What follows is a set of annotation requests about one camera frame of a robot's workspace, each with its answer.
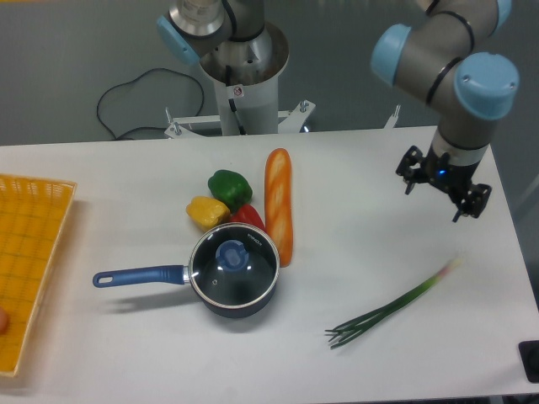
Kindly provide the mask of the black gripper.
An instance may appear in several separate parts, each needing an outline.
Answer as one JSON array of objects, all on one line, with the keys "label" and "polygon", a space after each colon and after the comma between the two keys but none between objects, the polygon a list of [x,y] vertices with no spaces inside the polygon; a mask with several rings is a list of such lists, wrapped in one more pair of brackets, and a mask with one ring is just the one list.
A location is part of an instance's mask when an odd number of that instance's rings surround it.
[{"label": "black gripper", "polygon": [[492,187],[484,183],[472,183],[478,162],[457,166],[450,164],[449,157],[448,153],[441,157],[428,153],[425,158],[418,147],[411,146],[398,164],[396,174],[406,184],[406,195],[412,192],[416,184],[428,182],[448,194],[456,206],[453,222],[457,222],[461,216],[478,218],[488,203]]}]

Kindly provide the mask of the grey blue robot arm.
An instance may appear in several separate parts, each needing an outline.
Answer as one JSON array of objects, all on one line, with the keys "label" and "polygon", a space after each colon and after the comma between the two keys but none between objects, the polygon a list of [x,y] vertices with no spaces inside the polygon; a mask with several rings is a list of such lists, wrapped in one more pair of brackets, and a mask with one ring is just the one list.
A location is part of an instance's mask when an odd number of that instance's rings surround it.
[{"label": "grey blue robot arm", "polygon": [[[377,41],[371,70],[440,114],[427,153],[410,148],[397,174],[409,188],[447,194],[456,216],[479,217],[491,188],[472,181],[498,122],[511,110],[520,76],[501,55],[476,52],[508,18],[509,1],[424,1],[419,29],[396,24]],[[283,33],[260,1],[177,1],[157,20],[164,44],[213,81],[226,136],[299,130],[310,108],[278,115],[279,75],[289,59]]]}]

